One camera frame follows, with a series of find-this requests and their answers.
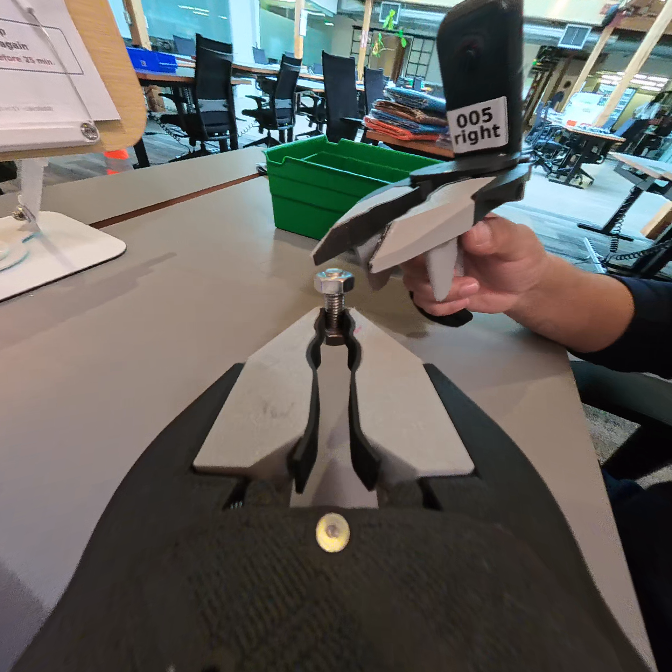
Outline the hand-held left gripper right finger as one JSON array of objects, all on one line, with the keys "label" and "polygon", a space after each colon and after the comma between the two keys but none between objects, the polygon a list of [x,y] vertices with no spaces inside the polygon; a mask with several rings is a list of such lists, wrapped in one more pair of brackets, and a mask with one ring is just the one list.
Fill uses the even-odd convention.
[{"label": "hand-held left gripper right finger", "polygon": [[368,491],[475,470],[423,361],[358,310],[343,314],[351,464]]}]

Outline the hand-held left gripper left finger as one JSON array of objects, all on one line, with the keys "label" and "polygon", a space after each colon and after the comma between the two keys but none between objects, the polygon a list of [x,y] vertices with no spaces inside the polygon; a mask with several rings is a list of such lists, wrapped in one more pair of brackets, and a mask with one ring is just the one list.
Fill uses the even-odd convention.
[{"label": "hand-held left gripper left finger", "polygon": [[293,481],[304,492],[318,447],[322,343],[323,309],[314,308],[247,359],[193,461],[197,472]]}]

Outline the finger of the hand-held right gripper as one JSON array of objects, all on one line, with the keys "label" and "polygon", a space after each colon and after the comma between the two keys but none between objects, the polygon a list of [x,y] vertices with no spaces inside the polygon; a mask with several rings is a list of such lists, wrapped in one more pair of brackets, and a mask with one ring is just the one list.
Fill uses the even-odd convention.
[{"label": "finger of the hand-held right gripper", "polygon": [[475,223],[473,196],[494,180],[480,177],[444,185],[394,219],[369,260],[371,273],[391,269],[465,233]]},{"label": "finger of the hand-held right gripper", "polygon": [[416,184],[401,181],[370,194],[347,211],[325,234],[313,249],[314,264],[324,264],[371,239],[376,239],[376,244],[367,265],[399,265],[424,254],[425,242],[420,229],[399,228],[393,231],[392,228],[413,208],[423,206],[435,190],[436,186],[430,180]]}]

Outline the green plastic bin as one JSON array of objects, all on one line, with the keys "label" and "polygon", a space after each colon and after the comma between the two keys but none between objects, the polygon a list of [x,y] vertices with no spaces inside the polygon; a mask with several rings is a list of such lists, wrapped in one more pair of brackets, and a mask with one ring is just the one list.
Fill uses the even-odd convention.
[{"label": "green plastic bin", "polygon": [[264,151],[277,229],[315,240],[372,192],[441,163],[391,148],[325,135]]}]

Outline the silver hex bolt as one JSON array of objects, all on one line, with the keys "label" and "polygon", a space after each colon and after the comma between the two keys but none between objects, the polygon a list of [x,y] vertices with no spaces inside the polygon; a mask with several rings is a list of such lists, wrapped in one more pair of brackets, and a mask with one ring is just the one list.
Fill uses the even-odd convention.
[{"label": "silver hex bolt", "polygon": [[342,330],[345,296],[355,287],[355,277],[340,268],[326,268],[315,274],[315,290],[324,301],[325,330]]}]

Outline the person's right forearm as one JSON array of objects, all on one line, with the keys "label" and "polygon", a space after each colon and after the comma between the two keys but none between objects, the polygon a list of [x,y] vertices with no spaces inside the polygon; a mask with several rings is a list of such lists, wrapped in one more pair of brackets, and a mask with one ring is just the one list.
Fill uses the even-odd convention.
[{"label": "person's right forearm", "polygon": [[671,283],[589,273],[551,258],[516,320],[582,359],[671,379]]}]

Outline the person's right hand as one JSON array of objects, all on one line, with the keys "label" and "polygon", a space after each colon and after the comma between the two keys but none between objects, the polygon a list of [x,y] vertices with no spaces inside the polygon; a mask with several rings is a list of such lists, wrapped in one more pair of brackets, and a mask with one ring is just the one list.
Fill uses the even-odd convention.
[{"label": "person's right hand", "polygon": [[415,306],[432,318],[473,313],[506,313],[535,287],[550,262],[534,231],[489,214],[460,236],[463,270],[449,292],[435,298],[424,256],[401,265],[402,280]]}]

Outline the stack of folded colourful cloths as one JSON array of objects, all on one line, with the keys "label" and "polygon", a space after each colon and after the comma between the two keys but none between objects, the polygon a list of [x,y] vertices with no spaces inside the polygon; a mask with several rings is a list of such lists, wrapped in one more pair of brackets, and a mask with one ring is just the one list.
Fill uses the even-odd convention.
[{"label": "stack of folded colourful cloths", "polygon": [[389,87],[364,117],[367,130],[396,140],[449,141],[446,101],[423,91]]}]

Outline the hanging green plant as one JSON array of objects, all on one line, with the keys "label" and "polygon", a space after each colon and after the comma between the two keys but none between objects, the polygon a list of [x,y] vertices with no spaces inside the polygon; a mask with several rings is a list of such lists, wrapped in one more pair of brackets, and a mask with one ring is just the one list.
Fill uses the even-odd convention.
[{"label": "hanging green plant", "polygon": [[403,55],[407,47],[407,38],[399,26],[399,9],[391,8],[382,20],[382,28],[375,34],[372,42],[371,57],[380,58],[385,52],[399,52]]}]

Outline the black office chair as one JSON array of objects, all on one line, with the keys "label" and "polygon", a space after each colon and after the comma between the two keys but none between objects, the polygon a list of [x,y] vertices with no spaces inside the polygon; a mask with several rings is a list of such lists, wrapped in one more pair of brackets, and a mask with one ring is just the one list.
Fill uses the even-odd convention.
[{"label": "black office chair", "polygon": [[210,154],[207,142],[220,152],[239,148],[232,88],[232,45],[196,35],[196,66],[189,88],[191,108],[177,113],[177,127],[189,139],[194,156]]},{"label": "black office chair", "polygon": [[606,471],[637,479],[671,466],[671,382],[584,361],[570,365],[583,403],[638,425],[606,460]]},{"label": "black office chair", "polygon": [[355,59],[323,51],[322,68],[323,94],[318,96],[314,91],[305,91],[302,97],[308,97],[313,105],[302,106],[299,111],[307,115],[310,123],[325,127],[329,142],[354,141],[358,131],[364,129],[359,114]]},{"label": "black office chair", "polygon": [[244,145],[244,148],[265,145],[275,147],[294,140],[296,123],[296,86],[300,76],[301,60],[283,55],[280,70],[267,97],[247,96],[256,102],[255,109],[246,109],[244,116],[254,119],[262,138]]}]

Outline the long wooden desk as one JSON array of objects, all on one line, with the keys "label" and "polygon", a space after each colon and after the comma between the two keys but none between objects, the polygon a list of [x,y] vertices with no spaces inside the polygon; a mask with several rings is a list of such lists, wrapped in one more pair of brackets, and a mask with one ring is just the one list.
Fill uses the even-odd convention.
[{"label": "long wooden desk", "polygon": [[[190,63],[184,59],[178,61],[178,67],[175,72],[155,72],[144,69],[135,68],[136,75],[141,87],[159,86],[173,89],[190,89],[194,86],[195,81],[195,61]],[[251,84],[251,79],[266,77],[273,78],[279,72],[279,65],[263,65],[263,64],[233,64],[232,65],[232,79],[233,86]],[[310,91],[315,94],[324,93],[323,75],[310,74],[305,69],[301,70],[300,78],[297,82],[297,93],[303,91]],[[144,144],[144,137],[141,136],[139,141],[133,146],[137,167],[149,167],[150,161],[147,156],[147,151]]]}]

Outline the small blue bin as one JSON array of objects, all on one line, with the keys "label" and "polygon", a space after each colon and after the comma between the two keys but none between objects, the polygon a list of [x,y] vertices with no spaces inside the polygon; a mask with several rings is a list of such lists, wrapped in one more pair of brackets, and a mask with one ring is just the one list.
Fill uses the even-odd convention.
[{"label": "small blue bin", "polygon": [[126,49],[132,66],[136,71],[162,72],[168,74],[177,72],[177,59],[173,54],[134,46],[128,46]]}]

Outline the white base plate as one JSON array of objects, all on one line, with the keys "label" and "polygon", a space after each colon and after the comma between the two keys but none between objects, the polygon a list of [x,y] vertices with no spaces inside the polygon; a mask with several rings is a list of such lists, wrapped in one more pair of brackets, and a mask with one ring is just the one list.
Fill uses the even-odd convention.
[{"label": "white base plate", "polygon": [[131,147],[145,98],[106,1],[1,2],[1,160],[20,189],[1,217],[1,301],[122,256],[124,241],[43,210],[52,156]]}]

